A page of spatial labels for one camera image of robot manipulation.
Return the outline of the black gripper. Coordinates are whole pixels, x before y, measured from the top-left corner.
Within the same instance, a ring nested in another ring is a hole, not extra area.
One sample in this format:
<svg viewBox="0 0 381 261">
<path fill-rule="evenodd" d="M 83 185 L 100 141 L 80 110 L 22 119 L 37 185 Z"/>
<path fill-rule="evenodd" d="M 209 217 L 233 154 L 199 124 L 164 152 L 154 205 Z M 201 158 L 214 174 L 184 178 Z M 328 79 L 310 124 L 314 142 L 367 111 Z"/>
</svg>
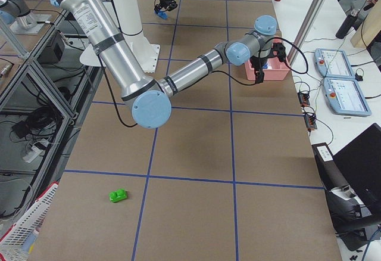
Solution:
<svg viewBox="0 0 381 261">
<path fill-rule="evenodd" d="M 255 70 L 255 84 L 264 82 L 264 69 L 267 67 L 267 57 L 252 56 L 250 59 L 250 66 Z"/>
<path fill-rule="evenodd" d="M 159 13 L 159 12 L 173 11 L 176 8 L 177 8 L 177 2 L 175 0 L 172 0 L 172 1 L 164 0 L 164 1 L 160 1 L 159 4 L 155 5 L 154 11 L 156 13 Z"/>
</svg>

